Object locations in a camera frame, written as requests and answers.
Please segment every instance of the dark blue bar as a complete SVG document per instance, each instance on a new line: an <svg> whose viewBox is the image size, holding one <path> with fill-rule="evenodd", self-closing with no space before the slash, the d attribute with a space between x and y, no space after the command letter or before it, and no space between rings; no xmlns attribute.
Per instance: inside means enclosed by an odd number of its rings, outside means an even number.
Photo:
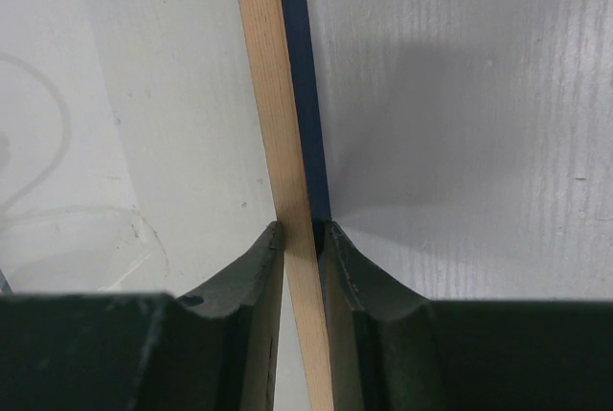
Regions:
<svg viewBox="0 0 613 411"><path fill-rule="evenodd" d="M307 0L282 0L282 4L300 141L303 147L308 201L313 219L315 246L317 255L320 256L324 244L324 222L330 220L331 214Z"/></svg>

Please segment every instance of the wooden ruler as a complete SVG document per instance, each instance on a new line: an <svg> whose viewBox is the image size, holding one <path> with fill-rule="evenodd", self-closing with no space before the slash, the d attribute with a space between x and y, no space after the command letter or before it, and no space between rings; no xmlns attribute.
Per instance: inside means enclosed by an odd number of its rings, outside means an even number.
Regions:
<svg viewBox="0 0 613 411"><path fill-rule="evenodd" d="M313 411L332 410L329 345L281 0L238 0Z"/></svg>

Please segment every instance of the wooden stick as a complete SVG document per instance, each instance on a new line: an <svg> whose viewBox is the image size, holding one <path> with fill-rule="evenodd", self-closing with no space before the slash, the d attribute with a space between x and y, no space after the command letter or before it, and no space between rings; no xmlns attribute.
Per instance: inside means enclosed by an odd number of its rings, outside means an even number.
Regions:
<svg viewBox="0 0 613 411"><path fill-rule="evenodd" d="M281 0L238 0L313 411L331 411L324 304Z"/></svg>

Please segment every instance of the gray surface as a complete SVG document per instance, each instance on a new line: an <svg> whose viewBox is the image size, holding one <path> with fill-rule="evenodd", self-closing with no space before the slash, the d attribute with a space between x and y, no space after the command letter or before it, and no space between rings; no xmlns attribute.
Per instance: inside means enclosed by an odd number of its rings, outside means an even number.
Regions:
<svg viewBox="0 0 613 411"><path fill-rule="evenodd" d="M613 296L610 0L309 0L332 212L429 297Z"/></svg>

